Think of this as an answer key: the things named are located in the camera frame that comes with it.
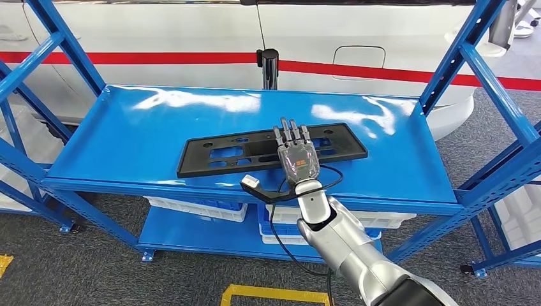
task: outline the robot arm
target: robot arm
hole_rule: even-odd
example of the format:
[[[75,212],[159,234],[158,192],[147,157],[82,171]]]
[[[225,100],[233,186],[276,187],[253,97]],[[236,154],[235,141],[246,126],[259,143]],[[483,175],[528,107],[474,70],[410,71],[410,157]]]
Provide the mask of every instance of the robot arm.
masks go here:
[[[325,195],[317,180],[320,165],[306,126],[300,126],[300,133],[293,120],[291,129],[285,118],[281,122],[286,141],[277,126],[274,133],[291,191],[265,191],[249,175],[241,181],[242,188],[267,203],[297,198],[302,236],[367,306],[456,306],[436,284],[397,266],[376,249],[361,222],[337,199]]]

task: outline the white car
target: white car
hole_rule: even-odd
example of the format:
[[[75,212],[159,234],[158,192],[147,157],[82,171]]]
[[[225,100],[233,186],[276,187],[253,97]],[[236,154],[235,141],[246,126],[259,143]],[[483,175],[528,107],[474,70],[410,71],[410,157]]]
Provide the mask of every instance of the white car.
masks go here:
[[[284,60],[432,72],[474,3],[340,5],[354,2],[61,1],[56,7],[84,50],[99,59],[97,69],[107,83],[260,89],[262,72],[255,64],[174,64],[175,59],[183,52],[253,53],[274,48]],[[27,4],[0,0],[0,59],[15,66],[17,57],[47,36]],[[486,37],[478,51],[489,65],[506,53]],[[164,52],[173,60],[155,64],[166,58]],[[42,64],[26,84],[61,120],[77,123],[95,97],[75,68],[58,58]],[[468,67],[460,73],[472,74]],[[418,96],[424,87],[420,82],[284,71],[278,78],[279,89],[294,91]],[[447,89],[428,118],[434,139],[470,116],[474,89],[456,85]],[[10,99],[22,103],[15,95]]]

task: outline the yellow floor marking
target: yellow floor marking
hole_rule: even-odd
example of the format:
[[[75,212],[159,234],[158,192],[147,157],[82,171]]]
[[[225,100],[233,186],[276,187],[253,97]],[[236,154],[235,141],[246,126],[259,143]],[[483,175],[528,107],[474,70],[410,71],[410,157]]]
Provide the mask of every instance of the yellow floor marking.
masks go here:
[[[276,298],[300,302],[323,303],[329,306],[329,296],[323,292],[289,290],[267,287],[254,287],[231,284],[221,296],[220,306],[230,306],[233,295],[254,296],[257,298]]]
[[[13,256],[0,255],[0,277],[4,275],[6,268],[10,265],[13,260]]]

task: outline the red stripe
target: red stripe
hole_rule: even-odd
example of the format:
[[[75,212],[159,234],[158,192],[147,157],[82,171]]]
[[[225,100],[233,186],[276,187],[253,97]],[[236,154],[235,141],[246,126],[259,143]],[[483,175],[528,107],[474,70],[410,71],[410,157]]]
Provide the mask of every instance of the red stripe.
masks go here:
[[[319,75],[339,75],[342,77],[378,78],[382,80],[407,81],[428,83],[432,77],[431,72],[413,71],[389,68],[374,68],[347,66],[336,64],[322,64],[319,62],[280,61],[280,71],[314,73]],[[530,78],[498,78],[506,89],[522,91],[541,91],[541,80]],[[481,84],[475,75],[457,75],[451,82],[453,85],[475,86]]]
[[[30,52],[0,52],[4,62],[22,62]],[[89,52],[95,65],[160,65],[160,64],[252,64],[254,52]],[[61,52],[53,52],[43,64],[69,64]]]
[[[19,63],[29,52],[0,52],[4,62]],[[92,63],[96,65],[145,65],[145,64],[253,64],[256,54],[253,52],[89,52]],[[69,64],[63,53],[54,52],[44,64]],[[317,62],[280,61],[280,71],[336,75],[343,77],[377,78],[407,82],[427,83],[431,72],[389,68],[373,68],[323,64]],[[498,78],[506,89],[541,91],[541,80],[527,78]],[[452,84],[479,87],[479,81],[473,75],[457,75]]]

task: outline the gray carpet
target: gray carpet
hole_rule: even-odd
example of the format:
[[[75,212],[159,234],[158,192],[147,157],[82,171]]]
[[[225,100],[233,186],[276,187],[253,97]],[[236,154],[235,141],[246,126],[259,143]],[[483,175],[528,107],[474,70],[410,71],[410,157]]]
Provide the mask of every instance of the gray carpet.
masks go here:
[[[511,94],[533,122],[541,119],[541,93]],[[438,141],[455,186],[513,140],[483,91],[476,92],[475,101],[474,113],[466,123]],[[481,153],[473,155],[479,147]],[[92,202],[134,234],[149,209],[143,198],[133,196],[97,194]],[[384,251],[389,252],[429,219],[418,217],[400,229],[386,231]],[[481,221],[495,248],[501,247],[488,218],[483,215]],[[32,216],[0,214],[3,253],[15,259],[0,279],[2,306],[219,305],[229,284],[326,290],[324,278],[306,275],[287,261],[159,252],[154,262],[141,263],[136,252],[92,225],[83,233],[63,235],[49,222]],[[471,226],[465,224],[403,266],[440,285],[459,305],[541,305],[541,270],[511,266],[490,271],[486,279],[460,273],[460,264],[478,258],[477,240]],[[312,268],[324,269],[321,265]],[[333,279],[332,287],[336,305],[361,304],[343,279]],[[236,296],[231,305],[309,304]]]

